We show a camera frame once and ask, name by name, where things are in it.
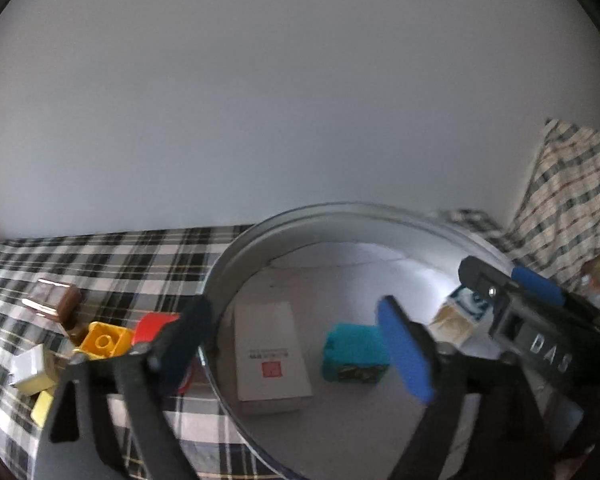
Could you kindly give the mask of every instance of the plaid tablecloth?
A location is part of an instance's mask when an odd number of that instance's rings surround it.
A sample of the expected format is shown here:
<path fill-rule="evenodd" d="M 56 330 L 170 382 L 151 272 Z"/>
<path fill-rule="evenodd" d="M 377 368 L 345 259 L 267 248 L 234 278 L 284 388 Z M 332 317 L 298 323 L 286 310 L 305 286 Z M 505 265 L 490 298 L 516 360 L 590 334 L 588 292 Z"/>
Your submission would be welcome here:
<path fill-rule="evenodd" d="M 145 231 L 0 241 L 0 457 L 17 478 L 32 477 L 40 430 L 30 418 L 35 399 L 9 386 L 13 355 L 38 343 L 58 356 L 71 343 L 55 324 L 21 306 L 32 282 L 49 276 L 82 290 L 79 317 L 134 327 L 147 312 L 177 312 L 199 291 L 216 258 L 245 226 Z M 146 473 L 122 400 L 110 399 L 128 471 Z M 183 396 L 165 399 L 168 421 L 201 478 L 278 478 L 243 444 L 202 373 Z"/>

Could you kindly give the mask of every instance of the plaid cloth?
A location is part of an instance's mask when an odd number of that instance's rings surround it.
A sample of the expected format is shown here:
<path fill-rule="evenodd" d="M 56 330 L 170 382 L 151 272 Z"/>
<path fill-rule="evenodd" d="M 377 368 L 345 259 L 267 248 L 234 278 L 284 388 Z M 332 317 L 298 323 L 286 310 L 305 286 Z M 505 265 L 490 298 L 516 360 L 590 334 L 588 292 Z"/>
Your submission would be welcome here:
<path fill-rule="evenodd" d="M 210 266 L 245 229 L 0 241 L 0 457 L 17 478 L 32 477 L 40 430 L 30 418 L 35 399 L 8 384 L 11 358 L 38 343 L 58 356 L 73 348 L 54 323 L 21 306 L 30 284 L 42 276 L 73 283 L 82 290 L 82 320 L 134 327 L 147 312 L 177 312 L 181 298 L 200 291 Z M 118 396 L 109 404 L 128 471 L 145 479 L 124 404 Z M 244 445 L 198 370 L 193 386 L 165 399 L 164 410 L 201 478 L 278 478 Z"/>
<path fill-rule="evenodd" d="M 576 289 L 600 254 L 600 131 L 549 120 L 531 180 L 505 231 L 481 211 L 448 214 L 511 260 Z"/>

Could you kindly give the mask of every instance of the white wall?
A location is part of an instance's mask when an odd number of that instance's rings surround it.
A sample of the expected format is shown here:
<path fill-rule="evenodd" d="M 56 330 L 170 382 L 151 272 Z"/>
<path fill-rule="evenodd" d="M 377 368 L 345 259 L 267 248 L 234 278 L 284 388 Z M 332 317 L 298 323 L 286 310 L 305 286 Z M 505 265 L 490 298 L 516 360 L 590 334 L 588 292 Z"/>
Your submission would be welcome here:
<path fill-rule="evenodd" d="M 0 229 L 327 200 L 504 220 L 548 116 L 600 127 L 600 37 L 575 0 L 13 0 Z"/>

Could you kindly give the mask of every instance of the red label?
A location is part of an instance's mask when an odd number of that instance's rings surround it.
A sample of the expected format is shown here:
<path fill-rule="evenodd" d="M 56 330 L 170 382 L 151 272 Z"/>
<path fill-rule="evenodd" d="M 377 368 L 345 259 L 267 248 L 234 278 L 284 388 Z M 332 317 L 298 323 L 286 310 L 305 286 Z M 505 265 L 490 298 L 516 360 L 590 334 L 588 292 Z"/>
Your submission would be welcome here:
<path fill-rule="evenodd" d="M 262 363 L 262 376 L 282 377 L 282 364 L 280 361 L 266 361 Z"/>

